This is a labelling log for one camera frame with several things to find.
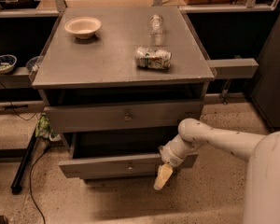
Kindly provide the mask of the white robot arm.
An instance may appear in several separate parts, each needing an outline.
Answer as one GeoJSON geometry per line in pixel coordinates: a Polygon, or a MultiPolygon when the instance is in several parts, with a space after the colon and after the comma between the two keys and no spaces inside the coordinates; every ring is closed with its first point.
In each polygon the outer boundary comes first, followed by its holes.
{"type": "Polygon", "coordinates": [[[280,132],[243,133],[184,119],[178,125],[178,135],[160,147],[163,165],[154,189],[162,189],[174,168],[204,143],[248,162],[243,224],[280,224],[280,132]]]}

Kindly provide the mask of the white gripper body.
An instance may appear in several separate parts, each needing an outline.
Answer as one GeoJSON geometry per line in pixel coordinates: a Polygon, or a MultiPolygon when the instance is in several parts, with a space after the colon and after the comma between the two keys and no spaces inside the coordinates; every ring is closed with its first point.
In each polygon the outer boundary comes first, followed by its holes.
{"type": "Polygon", "coordinates": [[[200,147],[199,143],[187,141],[178,134],[164,146],[163,151],[160,151],[161,160],[176,168],[185,161],[187,156],[196,153],[200,147]]]}

